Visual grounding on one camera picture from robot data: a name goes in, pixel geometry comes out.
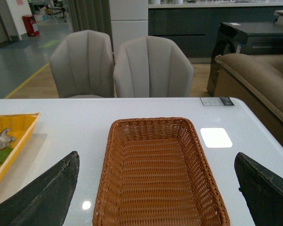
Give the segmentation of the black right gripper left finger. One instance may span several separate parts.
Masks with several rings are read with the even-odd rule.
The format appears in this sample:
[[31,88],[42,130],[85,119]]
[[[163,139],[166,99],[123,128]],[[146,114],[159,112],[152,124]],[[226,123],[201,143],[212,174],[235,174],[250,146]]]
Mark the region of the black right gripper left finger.
[[0,204],[0,226],[61,226],[73,198],[80,158],[72,151]]

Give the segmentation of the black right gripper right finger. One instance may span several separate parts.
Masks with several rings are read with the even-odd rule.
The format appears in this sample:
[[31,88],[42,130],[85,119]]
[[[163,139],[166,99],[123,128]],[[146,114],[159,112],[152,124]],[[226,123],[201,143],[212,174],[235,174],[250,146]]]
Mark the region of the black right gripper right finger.
[[234,169],[257,226],[283,226],[283,178],[239,152]]

